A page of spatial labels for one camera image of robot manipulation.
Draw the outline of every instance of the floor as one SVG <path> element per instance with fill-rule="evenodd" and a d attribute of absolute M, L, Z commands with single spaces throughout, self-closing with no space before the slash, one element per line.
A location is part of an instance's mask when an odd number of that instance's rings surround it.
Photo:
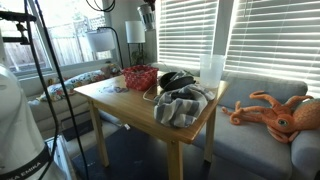
<path fill-rule="evenodd" d="M 85 152 L 90 180 L 167 180 L 166 144 L 149 135 L 131 128 L 121 128 L 105 140 L 110 165 L 101 166 L 97 148 Z M 75 170 L 85 176 L 83 159 L 72 159 Z M 213 162 L 203 161 L 203 150 L 183 146 L 184 180 L 261 180 L 222 158 L 213 157 Z"/>

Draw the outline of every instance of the blind slat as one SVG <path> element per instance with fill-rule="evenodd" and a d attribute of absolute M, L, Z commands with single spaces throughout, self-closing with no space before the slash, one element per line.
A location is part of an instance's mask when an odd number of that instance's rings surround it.
<path fill-rule="evenodd" d="M 240 0 L 225 70 L 303 80 L 320 97 L 320 1 Z"/>
<path fill-rule="evenodd" d="M 161 1 L 159 61 L 199 68 L 199 55 L 212 53 L 217 6 L 217 0 Z"/>

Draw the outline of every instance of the lamp shade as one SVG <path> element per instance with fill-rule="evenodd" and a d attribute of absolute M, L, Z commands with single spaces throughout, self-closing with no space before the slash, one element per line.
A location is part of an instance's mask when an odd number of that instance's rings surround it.
<path fill-rule="evenodd" d="M 93 52 L 108 51 L 115 48 L 112 31 L 110 29 L 88 31 L 86 36 Z"/>
<path fill-rule="evenodd" d="M 146 37 L 141 21 L 126 21 L 127 43 L 145 43 Z"/>

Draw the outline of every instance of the white container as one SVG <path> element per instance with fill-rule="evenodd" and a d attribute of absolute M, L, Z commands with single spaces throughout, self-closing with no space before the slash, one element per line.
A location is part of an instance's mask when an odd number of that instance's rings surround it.
<path fill-rule="evenodd" d="M 205 88 L 217 88 L 219 86 L 225 57 L 218 54 L 200 55 L 200 85 Z"/>

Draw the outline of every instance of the pillow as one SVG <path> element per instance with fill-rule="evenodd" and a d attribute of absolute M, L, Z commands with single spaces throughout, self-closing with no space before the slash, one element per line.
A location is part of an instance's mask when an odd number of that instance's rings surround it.
<path fill-rule="evenodd" d="M 71 96 L 75 94 L 74 88 L 80 87 L 86 84 L 98 82 L 106 78 L 109 78 L 109 77 L 106 77 L 103 71 L 96 70 L 96 71 L 91 71 L 91 72 L 83 73 L 75 77 L 72 77 L 64 81 L 64 85 L 66 87 L 68 95 Z M 47 90 L 48 90 L 51 101 L 58 101 L 65 98 L 61 83 L 52 84 L 47 88 Z M 47 101 L 46 94 L 43 93 L 37 99 L 39 101 Z"/>

